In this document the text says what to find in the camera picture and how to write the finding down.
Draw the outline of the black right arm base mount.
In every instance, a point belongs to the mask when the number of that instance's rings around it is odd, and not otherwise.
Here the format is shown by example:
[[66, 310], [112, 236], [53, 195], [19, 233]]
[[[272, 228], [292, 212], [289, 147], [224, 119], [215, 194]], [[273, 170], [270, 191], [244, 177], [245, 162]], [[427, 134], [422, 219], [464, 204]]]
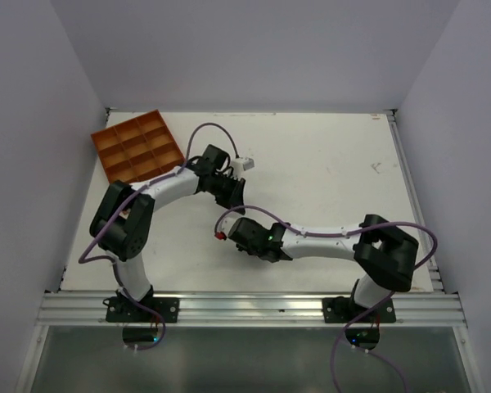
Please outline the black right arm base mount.
[[359, 305], [354, 296], [322, 298], [322, 316], [325, 323], [396, 323], [394, 303], [390, 296], [377, 299], [372, 306]]

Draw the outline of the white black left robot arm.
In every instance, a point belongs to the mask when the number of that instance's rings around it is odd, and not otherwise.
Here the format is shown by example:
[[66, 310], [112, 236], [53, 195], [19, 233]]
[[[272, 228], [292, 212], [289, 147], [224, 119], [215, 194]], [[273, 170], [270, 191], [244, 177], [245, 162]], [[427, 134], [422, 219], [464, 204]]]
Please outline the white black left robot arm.
[[249, 157], [232, 159], [222, 149], [208, 145], [202, 155], [150, 180], [113, 182], [93, 216], [89, 227], [93, 241], [79, 257], [79, 263], [99, 260], [98, 256], [88, 256], [93, 247], [99, 246], [105, 252], [102, 257], [111, 263], [119, 291], [127, 298], [125, 312], [138, 322], [149, 319], [154, 302], [148, 297], [152, 285], [146, 276], [142, 250], [153, 214], [199, 192], [207, 192], [217, 205], [225, 209], [236, 207], [243, 214], [246, 180], [241, 176], [254, 166]]

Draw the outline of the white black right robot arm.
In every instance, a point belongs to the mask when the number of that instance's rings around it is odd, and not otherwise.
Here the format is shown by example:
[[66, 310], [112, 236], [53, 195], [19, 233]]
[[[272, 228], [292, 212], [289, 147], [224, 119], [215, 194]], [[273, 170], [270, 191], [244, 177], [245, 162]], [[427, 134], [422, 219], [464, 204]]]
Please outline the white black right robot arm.
[[219, 236], [234, 242], [239, 251], [271, 263], [322, 257], [358, 264], [364, 276], [355, 283], [348, 311], [361, 322], [377, 312], [384, 297], [411, 290], [419, 247], [415, 237], [379, 215], [367, 215], [359, 226], [331, 233], [278, 222], [265, 228], [246, 217], [226, 218]]

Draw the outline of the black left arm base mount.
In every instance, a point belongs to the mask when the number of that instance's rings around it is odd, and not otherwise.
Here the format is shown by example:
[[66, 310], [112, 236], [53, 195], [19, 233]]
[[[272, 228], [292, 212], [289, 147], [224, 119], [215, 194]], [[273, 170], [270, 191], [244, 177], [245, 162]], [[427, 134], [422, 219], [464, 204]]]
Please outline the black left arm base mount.
[[102, 304], [106, 307], [108, 323], [176, 323], [180, 310], [179, 298], [155, 297], [151, 292], [137, 303], [117, 293], [105, 298]]

